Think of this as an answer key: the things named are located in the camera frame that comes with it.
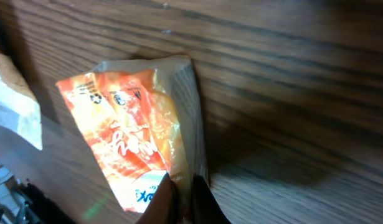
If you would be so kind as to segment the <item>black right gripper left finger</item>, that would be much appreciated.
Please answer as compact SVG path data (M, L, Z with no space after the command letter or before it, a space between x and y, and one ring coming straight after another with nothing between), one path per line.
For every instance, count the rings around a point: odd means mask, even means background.
M176 224L177 187L166 174L162 179L152 201L136 224Z

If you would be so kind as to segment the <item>beige rice pouch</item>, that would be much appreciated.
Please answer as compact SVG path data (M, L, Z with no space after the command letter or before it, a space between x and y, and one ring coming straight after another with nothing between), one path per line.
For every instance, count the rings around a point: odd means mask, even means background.
M0 53L0 126L41 151L40 105L10 57Z

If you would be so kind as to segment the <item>small orange box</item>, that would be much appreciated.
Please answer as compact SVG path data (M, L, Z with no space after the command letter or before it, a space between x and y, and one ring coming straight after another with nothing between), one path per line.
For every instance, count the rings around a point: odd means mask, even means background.
M57 88L124 210L144 212L165 175L189 209L192 178L207 166L188 56L104 61Z

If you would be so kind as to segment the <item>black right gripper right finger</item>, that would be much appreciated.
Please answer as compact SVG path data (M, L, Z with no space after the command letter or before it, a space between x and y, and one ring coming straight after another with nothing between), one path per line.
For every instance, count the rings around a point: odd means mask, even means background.
M192 216L195 224L230 224L200 175L195 175L192 183Z

